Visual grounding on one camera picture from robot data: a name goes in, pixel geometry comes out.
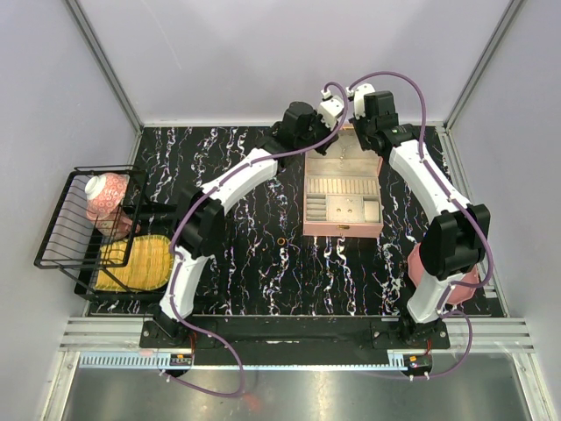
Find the yellow woven mat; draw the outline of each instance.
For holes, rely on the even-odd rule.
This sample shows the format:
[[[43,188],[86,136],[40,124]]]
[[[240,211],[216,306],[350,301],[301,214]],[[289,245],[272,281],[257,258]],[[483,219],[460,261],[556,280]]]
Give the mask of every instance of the yellow woven mat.
[[[116,278],[136,291],[150,291],[166,284],[174,266],[174,257],[169,253],[169,239],[163,235],[136,237],[132,243],[129,263],[123,268],[108,268]],[[116,241],[100,249],[105,260],[123,259],[127,241]],[[109,275],[99,271],[96,289],[101,291],[124,291]]]

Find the dish rack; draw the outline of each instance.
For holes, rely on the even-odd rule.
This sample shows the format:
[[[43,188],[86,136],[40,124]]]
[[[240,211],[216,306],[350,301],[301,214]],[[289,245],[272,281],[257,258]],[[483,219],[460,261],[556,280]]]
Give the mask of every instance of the dish rack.
[[[86,183],[92,176],[107,172],[129,177],[121,203],[122,212],[132,220],[132,227],[140,226],[138,232],[133,228],[121,239],[126,240],[126,247],[124,250],[119,249],[118,253],[115,248],[111,248],[113,242],[110,236],[103,236],[86,217]],[[75,168],[60,194],[35,258],[35,266],[60,270],[76,282],[75,294],[89,301],[128,298],[159,301],[166,286],[155,290],[133,290],[109,271],[110,268],[122,268],[128,264],[135,237],[159,234],[171,238],[173,234],[176,206],[151,201],[146,195],[147,184],[147,172],[133,165]],[[117,229],[117,221],[114,221],[113,226]],[[123,291],[95,289],[97,276],[101,272],[109,276]]]

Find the table surface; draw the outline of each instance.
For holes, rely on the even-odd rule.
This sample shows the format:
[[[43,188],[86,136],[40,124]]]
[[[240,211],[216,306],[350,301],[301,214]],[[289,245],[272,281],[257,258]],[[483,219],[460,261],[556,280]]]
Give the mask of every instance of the table surface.
[[[146,128],[135,164],[149,174],[147,194],[176,204],[181,185],[208,182],[242,160],[263,133],[258,127]],[[426,144],[448,174],[434,127]],[[404,181],[380,171],[384,228],[378,239],[302,235],[303,157],[258,186],[232,210],[224,250],[205,268],[197,293],[223,296],[216,314],[397,315],[412,294],[407,256],[428,221]],[[141,314],[145,304],[92,303],[89,314]],[[459,306],[488,316],[478,290]]]

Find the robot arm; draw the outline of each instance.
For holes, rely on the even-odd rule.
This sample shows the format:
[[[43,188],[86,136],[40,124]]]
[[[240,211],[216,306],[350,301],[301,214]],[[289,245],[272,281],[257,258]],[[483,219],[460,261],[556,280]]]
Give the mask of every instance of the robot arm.
[[[473,206],[454,189],[424,146],[424,156],[420,156],[413,127],[399,125],[390,92],[375,92],[372,85],[366,83],[348,94],[354,102],[351,122],[361,147],[376,152],[403,178],[430,221],[420,245],[423,277],[408,301],[408,315],[404,317],[412,319],[411,326],[434,323],[454,288],[453,282],[460,281],[485,256],[479,237],[456,203],[472,214],[485,235],[489,228],[489,211],[482,204]],[[427,169],[427,164],[435,174]],[[443,186],[450,196],[444,193]],[[409,333],[415,336],[416,332],[414,327]]]
[[[257,148],[253,149],[237,166],[201,188],[186,186],[182,192],[177,209],[178,219],[205,193],[214,190],[197,208],[187,222],[175,246],[172,276],[175,279],[174,303],[178,314],[185,318],[193,312],[195,291],[202,270],[209,259],[222,244],[225,231],[225,215],[247,193],[262,182],[276,176],[280,168],[289,165],[291,157],[278,157],[278,153],[293,152],[313,146],[335,129],[343,118],[343,101],[336,96],[324,93],[324,100],[315,111],[306,103],[292,103],[281,122],[275,124]],[[325,153],[330,142],[316,150]],[[173,336],[173,320],[177,320],[172,310],[172,283],[167,285],[166,294],[160,301],[161,312],[155,318],[160,328]]]

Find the white wall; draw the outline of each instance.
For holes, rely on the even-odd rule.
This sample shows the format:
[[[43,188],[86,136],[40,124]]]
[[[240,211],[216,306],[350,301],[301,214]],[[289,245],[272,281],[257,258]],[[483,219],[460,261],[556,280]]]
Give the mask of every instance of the white wall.
[[[561,413],[561,28],[557,0],[527,2],[452,133],[514,316],[525,317]]]
[[[0,418],[29,421],[84,305],[33,258],[73,166],[126,162],[134,134],[61,0],[3,0],[0,57]]]
[[[458,98],[508,0],[80,0],[145,123],[271,122],[329,80],[414,78],[430,120]],[[415,92],[391,89],[419,120]]]

